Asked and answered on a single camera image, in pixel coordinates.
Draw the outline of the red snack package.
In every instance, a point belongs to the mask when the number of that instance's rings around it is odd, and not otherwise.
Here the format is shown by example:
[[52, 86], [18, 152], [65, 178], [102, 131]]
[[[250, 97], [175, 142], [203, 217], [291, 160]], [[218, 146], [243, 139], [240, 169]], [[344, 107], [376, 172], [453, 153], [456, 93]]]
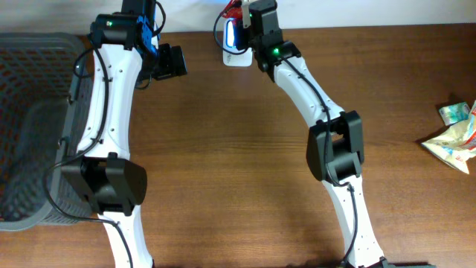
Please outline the red snack package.
[[242, 18], [242, 0], [230, 0], [223, 10], [223, 18], [241, 19]]

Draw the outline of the beige snack bag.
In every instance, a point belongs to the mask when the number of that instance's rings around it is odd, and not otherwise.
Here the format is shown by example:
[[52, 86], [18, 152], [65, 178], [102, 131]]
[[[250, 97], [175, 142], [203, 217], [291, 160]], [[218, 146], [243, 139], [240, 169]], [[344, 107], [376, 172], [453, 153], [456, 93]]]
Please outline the beige snack bag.
[[466, 120], [447, 126], [446, 131], [422, 143], [439, 160], [466, 174], [467, 161], [475, 157], [475, 103], [469, 108]]

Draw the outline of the green tissue pack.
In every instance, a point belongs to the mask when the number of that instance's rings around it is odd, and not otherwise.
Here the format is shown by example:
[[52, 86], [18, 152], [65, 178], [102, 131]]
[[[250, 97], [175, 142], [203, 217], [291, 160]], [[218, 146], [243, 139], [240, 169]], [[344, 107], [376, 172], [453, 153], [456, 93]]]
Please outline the green tissue pack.
[[469, 117], [469, 105], [466, 102], [444, 106], [438, 110], [444, 124], [450, 126]]

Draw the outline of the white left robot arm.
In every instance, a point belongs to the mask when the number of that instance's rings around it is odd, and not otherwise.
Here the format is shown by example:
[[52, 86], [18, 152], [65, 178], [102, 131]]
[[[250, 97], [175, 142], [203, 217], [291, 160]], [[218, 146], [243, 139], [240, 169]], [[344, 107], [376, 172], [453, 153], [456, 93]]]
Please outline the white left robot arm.
[[181, 47], [161, 44], [158, 1], [124, 1], [100, 14], [88, 35], [94, 57], [89, 113], [76, 155], [61, 173], [106, 228], [116, 267], [153, 267], [141, 222], [147, 172], [130, 160], [129, 121], [143, 82], [187, 74]]

